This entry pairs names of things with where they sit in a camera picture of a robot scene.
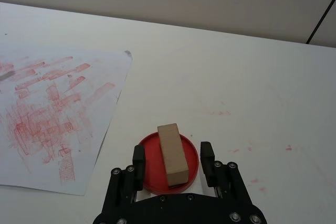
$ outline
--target wooden block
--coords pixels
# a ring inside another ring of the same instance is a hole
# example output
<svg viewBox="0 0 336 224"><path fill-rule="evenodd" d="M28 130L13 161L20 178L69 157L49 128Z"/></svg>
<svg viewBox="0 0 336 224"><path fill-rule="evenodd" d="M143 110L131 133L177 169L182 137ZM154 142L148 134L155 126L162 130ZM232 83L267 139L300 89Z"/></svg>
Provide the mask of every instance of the wooden block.
<svg viewBox="0 0 336 224"><path fill-rule="evenodd" d="M177 124L168 124L157 127L164 166L166 168L169 186L187 183L189 179L188 164Z"/></svg>

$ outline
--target white paper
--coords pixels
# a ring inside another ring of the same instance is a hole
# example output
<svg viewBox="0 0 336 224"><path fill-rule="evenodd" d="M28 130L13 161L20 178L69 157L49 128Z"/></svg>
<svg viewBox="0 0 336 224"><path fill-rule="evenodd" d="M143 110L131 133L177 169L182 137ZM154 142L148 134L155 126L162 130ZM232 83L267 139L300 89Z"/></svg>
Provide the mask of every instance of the white paper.
<svg viewBox="0 0 336 224"><path fill-rule="evenodd" d="M84 195L131 62L0 43L0 184Z"/></svg>

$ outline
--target screw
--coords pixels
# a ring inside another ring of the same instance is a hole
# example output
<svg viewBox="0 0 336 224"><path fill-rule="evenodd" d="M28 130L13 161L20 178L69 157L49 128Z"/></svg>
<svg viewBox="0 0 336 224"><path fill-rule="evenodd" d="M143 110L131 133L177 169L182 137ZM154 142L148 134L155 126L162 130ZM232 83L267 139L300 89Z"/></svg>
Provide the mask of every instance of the screw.
<svg viewBox="0 0 336 224"><path fill-rule="evenodd" d="M230 168L236 168L237 165L236 165L235 163L229 163L229 167L230 167Z"/></svg>
<svg viewBox="0 0 336 224"><path fill-rule="evenodd" d="M126 224L126 223L127 223L127 221L125 219L119 219L117 221L117 224Z"/></svg>
<svg viewBox="0 0 336 224"><path fill-rule="evenodd" d="M132 172L132 171L134 171L134 167L133 167L133 166L130 166L130 167L127 168L127 170L128 170L129 172Z"/></svg>
<svg viewBox="0 0 336 224"><path fill-rule="evenodd" d="M260 224L261 219L257 215L251 215L250 220L252 221L253 224Z"/></svg>
<svg viewBox="0 0 336 224"><path fill-rule="evenodd" d="M116 175L116 174L119 174L119 173L120 173L120 170L119 170L119 169L114 169L114 170L112 171L112 173L115 174L115 175Z"/></svg>
<svg viewBox="0 0 336 224"><path fill-rule="evenodd" d="M221 167L222 164L221 164L219 161L216 161L216 162L215 162L215 166L216 166L216 167Z"/></svg>
<svg viewBox="0 0 336 224"><path fill-rule="evenodd" d="M239 222L241 220L240 215L237 214L236 212L232 212L229 216L230 216L230 219L234 222Z"/></svg>

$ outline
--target table surface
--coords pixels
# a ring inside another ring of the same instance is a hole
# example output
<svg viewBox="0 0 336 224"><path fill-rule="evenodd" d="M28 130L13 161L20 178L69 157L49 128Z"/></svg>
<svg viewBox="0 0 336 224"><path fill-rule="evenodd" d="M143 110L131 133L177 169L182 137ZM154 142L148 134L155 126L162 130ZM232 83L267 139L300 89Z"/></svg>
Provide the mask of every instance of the table surface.
<svg viewBox="0 0 336 224"><path fill-rule="evenodd" d="M239 165L268 223L333 223L336 49L11 4L0 41L133 55L85 196L0 186L1 223L92 223L110 170L169 123ZM213 195L201 170L187 191Z"/></svg>

